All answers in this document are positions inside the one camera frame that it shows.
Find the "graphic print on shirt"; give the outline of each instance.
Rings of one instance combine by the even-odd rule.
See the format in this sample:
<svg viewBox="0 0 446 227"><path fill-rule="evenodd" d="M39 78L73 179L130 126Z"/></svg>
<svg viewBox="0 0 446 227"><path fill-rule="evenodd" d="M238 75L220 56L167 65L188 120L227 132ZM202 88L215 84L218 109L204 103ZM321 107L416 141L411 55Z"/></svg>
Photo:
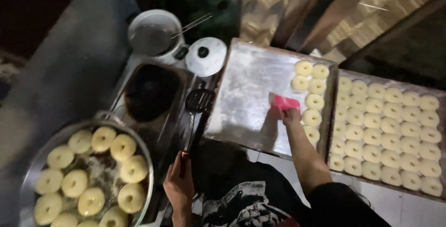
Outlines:
<svg viewBox="0 0 446 227"><path fill-rule="evenodd" d="M203 205L205 227L276 226L291 216L273 207L265 195L265 181L243 182L220 200Z"/></svg>

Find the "hand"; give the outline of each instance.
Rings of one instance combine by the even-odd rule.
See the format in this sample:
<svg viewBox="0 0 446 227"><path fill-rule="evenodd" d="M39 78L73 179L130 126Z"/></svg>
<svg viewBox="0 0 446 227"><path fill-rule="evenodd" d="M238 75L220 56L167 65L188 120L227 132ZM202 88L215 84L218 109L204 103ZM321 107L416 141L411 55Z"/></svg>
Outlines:
<svg viewBox="0 0 446 227"><path fill-rule="evenodd" d="M282 116L283 125L287 127L301 124L301 112L295 108L281 110L280 115Z"/></svg>
<svg viewBox="0 0 446 227"><path fill-rule="evenodd" d="M187 214L192 214L192 199L195 195L192 182L192 167L190 159L187 160L184 178L180 178L180 158L178 152L174 164L171 164L167 171L163 187L167 198L172 204L174 214L180 218L188 218Z"/></svg>

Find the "slotted spatula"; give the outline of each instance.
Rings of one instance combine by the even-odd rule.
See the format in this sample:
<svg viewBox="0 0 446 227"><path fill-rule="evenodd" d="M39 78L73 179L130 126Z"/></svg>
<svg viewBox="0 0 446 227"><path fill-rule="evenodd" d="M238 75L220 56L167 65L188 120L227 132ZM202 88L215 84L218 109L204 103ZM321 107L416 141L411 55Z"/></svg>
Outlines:
<svg viewBox="0 0 446 227"><path fill-rule="evenodd" d="M195 115L203 113L206 109L210 108L212 102L215 99L215 92L209 89L195 89L186 97L185 109L190 114L189 125L189 140L184 146L184 150L181 151L180 159L180 178L184 177L186 171L186 162L189 158L189 146L193 140L193 123L195 121Z"/></svg>

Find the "stove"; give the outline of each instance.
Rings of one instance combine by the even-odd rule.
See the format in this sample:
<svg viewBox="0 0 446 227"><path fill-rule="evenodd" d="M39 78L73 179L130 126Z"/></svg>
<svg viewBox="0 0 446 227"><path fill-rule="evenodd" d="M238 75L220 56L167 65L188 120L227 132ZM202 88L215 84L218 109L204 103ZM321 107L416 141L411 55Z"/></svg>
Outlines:
<svg viewBox="0 0 446 227"><path fill-rule="evenodd" d="M135 71L145 64L157 65L173 72L180 82L170 109L150 122L139 123L127 111L125 106L125 88ZM141 224L154 222L157 216L159 218L160 212L165 210L168 201L164 194L162 183L169 165L175 160L178 151L184 148L188 140L186 139L186 133L189 128L190 114L185 112L184 100L189 91L204 88L205 85L204 80L185 69L173 65L160 64L152 61L150 58L135 54L130 56L118 81L111 111L139 134L147 144L153 160L155 184L148 210Z"/></svg>

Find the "floor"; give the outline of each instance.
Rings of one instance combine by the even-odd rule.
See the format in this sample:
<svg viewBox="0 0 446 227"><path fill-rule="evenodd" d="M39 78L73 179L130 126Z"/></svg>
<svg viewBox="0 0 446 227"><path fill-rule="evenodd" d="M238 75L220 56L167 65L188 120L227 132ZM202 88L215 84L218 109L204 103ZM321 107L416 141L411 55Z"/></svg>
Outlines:
<svg viewBox="0 0 446 227"><path fill-rule="evenodd" d="M270 164L280 171L292 184L304 204L310 206L303 195L293 162L250 149L246 151L250 161ZM332 174L332 178L335 182L348 184L364 195L371 202L375 212L392 227L440 227L446 222L446 203L356 181L347 176ZM201 201L196 201L192 206L192 212L201 215L202 206Z"/></svg>

